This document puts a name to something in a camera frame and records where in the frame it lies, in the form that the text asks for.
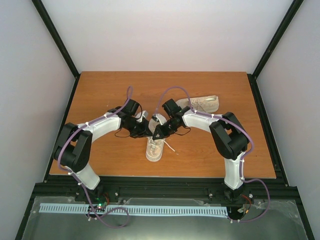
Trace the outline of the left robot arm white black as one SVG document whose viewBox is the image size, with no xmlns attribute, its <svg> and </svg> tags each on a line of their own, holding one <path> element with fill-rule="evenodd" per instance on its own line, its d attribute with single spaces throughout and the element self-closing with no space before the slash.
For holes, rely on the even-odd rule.
<svg viewBox="0 0 320 240">
<path fill-rule="evenodd" d="M 89 164 L 92 143 L 104 135 L 126 129 L 131 138 L 152 136 L 147 120 L 148 112 L 137 110 L 141 105 L 128 99 L 125 105 L 108 110 L 104 115 L 81 124 L 65 124 L 56 140 L 51 157 L 58 167 L 75 177 L 87 188 L 86 195 L 92 201 L 103 198 L 104 188 L 99 185 L 100 177 Z"/>
</svg>

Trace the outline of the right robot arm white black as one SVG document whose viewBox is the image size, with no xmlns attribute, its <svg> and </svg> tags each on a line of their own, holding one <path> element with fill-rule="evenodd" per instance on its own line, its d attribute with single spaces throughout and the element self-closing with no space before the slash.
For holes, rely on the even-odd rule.
<svg viewBox="0 0 320 240">
<path fill-rule="evenodd" d="M 218 153 L 224 158 L 224 183 L 231 190 L 240 188 L 244 183 L 244 156 L 248 149 L 250 137 L 232 112 L 210 114 L 198 111 L 190 106 L 181 108 L 171 98 L 162 108 L 169 119 L 159 113 L 152 115 L 157 122 L 152 139 L 162 140 L 177 133 L 178 128 L 197 128 L 211 133 Z"/>
</svg>

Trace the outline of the white lace sneaker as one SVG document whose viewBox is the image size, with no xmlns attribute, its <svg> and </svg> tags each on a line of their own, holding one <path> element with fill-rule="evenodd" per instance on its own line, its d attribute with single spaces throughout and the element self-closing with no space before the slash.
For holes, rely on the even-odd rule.
<svg viewBox="0 0 320 240">
<path fill-rule="evenodd" d="M 200 111 L 203 113 L 212 114 L 219 109 L 219 98 L 216 95 L 182 98 L 175 101 L 175 103 L 182 109 L 189 107 L 191 103 L 192 112 Z"/>
<path fill-rule="evenodd" d="M 158 122 L 155 122 L 151 118 L 148 124 L 149 130 L 152 133 L 154 133 L 154 130 L 158 125 L 160 126 Z M 150 136 L 147 139 L 148 140 L 146 145 L 145 156 L 150 162 L 158 162 L 162 158 L 164 145 L 167 145 L 173 152 L 176 152 L 176 150 L 166 142 L 165 138 L 159 139 L 159 140 L 153 140 L 153 138 Z"/>
</svg>

